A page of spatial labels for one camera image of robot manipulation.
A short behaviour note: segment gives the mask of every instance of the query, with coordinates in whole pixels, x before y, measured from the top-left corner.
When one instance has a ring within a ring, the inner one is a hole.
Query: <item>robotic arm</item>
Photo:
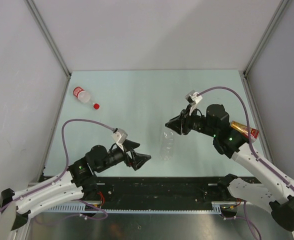
[[[127,140],[127,133],[124,130],[116,129],[112,137],[115,143],[109,151],[102,145],[94,146],[83,158],[70,165],[59,181],[55,182],[54,180],[61,173],[22,191],[14,192],[10,188],[2,191],[1,208],[20,197],[16,201],[16,218],[12,230],[20,228],[27,223],[28,219],[51,207],[71,200],[94,197],[98,192],[95,172],[103,172],[121,162],[136,171],[151,159],[150,155],[135,152],[134,149],[138,148],[140,144]]]
[[[206,116],[197,115],[197,104],[202,99],[192,91],[185,97],[189,104],[177,117],[165,124],[179,135],[187,135],[191,130],[213,137],[213,146],[221,155],[226,155],[250,171],[261,184],[243,181],[229,174],[218,183],[227,195],[247,200],[271,213],[273,219],[284,229],[294,230],[294,180],[271,164],[255,148],[258,157],[253,155],[249,139],[230,126],[229,114],[223,105],[212,104],[206,109]],[[285,178],[283,182],[276,174]]]

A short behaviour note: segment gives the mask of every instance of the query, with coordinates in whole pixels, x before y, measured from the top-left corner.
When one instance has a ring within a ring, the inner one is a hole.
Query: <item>bottle with red cap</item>
[[[99,104],[93,101],[91,94],[82,89],[80,86],[76,87],[72,94],[82,103],[90,104],[91,107],[96,110],[99,109]]]

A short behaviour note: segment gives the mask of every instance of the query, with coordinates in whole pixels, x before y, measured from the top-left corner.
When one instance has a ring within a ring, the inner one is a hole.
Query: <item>wall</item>
[[[40,169],[66,84],[23,0],[0,0],[0,193]]]
[[[35,0],[67,66],[243,70],[281,0]]]
[[[274,161],[294,178],[294,1],[248,77]]]

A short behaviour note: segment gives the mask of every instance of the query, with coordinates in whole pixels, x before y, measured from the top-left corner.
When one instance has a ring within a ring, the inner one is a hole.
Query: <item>red bottle cap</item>
[[[98,103],[95,103],[95,104],[93,105],[93,108],[97,110],[97,109],[99,109],[99,108],[100,108],[100,106],[99,106],[99,104],[98,104]]]

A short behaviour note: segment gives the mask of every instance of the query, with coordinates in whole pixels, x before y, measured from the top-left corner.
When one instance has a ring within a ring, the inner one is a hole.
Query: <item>red and gold can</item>
[[[230,126],[248,138],[248,128],[246,125],[236,121],[232,121]],[[255,128],[250,128],[250,138],[253,142],[257,140],[258,134],[259,134],[259,130]]]

